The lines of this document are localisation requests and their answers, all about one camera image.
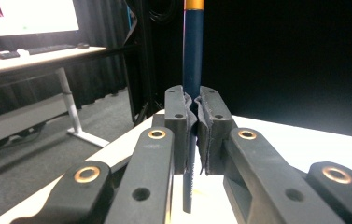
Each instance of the monitor screen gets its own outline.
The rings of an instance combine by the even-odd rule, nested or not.
[[[77,29],[73,0],[0,0],[0,36]]]

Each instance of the desk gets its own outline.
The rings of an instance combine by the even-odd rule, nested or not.
[[[286,161],[308,172],[312,163],[333,161],[352,169],[352,137],[334,133],[265,122],[256,119],[233,117],[239,127],[261,132]],[[92,155],[88,160],[103,161],[116,170],[125,158],[132,155],[139,134],[150,127],[147,119],[125,135]],[[199,170],[199,161],[195,163]],[[60,177],[25,201],[0,216],[0,224],[17,217],[36,214],[45,203],[51,189]],[[182,212],[182,175],[174,176],[172,223],[237,223],[222,186],[221,175],[197,175],[194,177],[192,214]]]
[[[15,59],[0,60],[0,78],[28,74],[28,76],[42,76],[42,73],[55,71],[62,85],[62,94],[47,100],[25,106],[0,116],[0,139],[32,127],[40,122],[52,119],[66,111],[70,115],[73,128],[68,132],[99,147],[108,142],[82,131],[77,115],[77,109],[70,91],[63,67],[72,61],[83,60],[106,48],[90,47],[88,49],[65,49],[49,53],[36,54]]]

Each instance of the blue rod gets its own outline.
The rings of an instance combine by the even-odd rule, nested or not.
[[[203,0],[186,0],[184,10],[183,88],[192,100],[200,95],[203,50]],[[197,105],[192,103],[197,115]],[[196,148],[196,125],[190,132],[187,171],[183,175],[183,210],[191,213],[193,169]]]

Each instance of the gray carpet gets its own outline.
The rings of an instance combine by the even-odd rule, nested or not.
[[[127,90],[78,111],[83,131],[114,141],[133,128]],[[0,215],[101,148],[66,133],[67,116],[0,147]]]

